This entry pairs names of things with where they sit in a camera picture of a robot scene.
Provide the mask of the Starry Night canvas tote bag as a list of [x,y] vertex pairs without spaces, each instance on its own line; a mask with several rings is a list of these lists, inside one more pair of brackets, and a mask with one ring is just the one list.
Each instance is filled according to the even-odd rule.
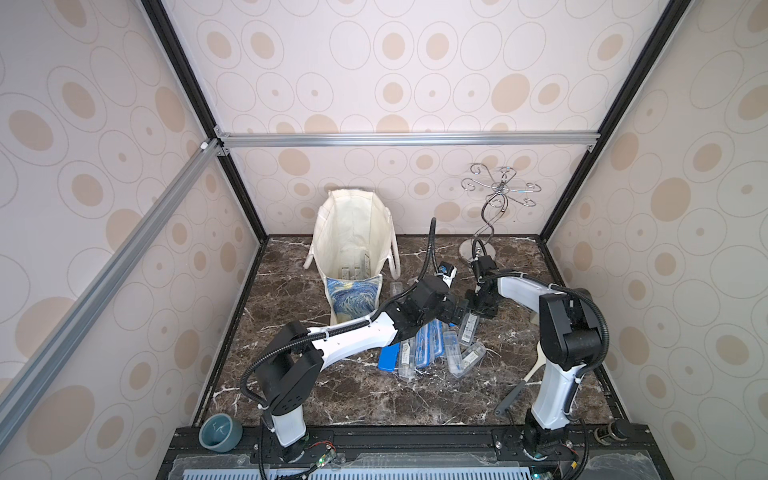
[[370,191],[330,192],[319,208],[304,267],[315,266],[321,276],[331,324],[378,308],[385,264],[397,280],[401,262],[390,210]]

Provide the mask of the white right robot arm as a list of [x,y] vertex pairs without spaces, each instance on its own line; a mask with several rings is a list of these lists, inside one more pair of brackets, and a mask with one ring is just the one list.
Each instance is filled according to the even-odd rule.
[[477,280],[469,295],[472,310],[490,318],[498,302],[508,299],[539,316],[545,370],[528,422],[546,433],[565,428],[583,377],[599,367],[608,353],[610,335],[604,315],[585,289],[500,269],[488,255],[474,258],[471,268]]

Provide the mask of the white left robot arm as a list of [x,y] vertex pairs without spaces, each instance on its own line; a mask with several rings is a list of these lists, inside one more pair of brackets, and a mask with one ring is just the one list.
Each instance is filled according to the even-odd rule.
[[343,324],[308,328],[285,325],[240,379],[240,390],[257,403],[266,429],[289,448],[307,434],[303,404],[320,373],[361,352],[415,337],[433,320],[456,323],[468,301],[450,292],[441,276],[417,281],[377,310]]

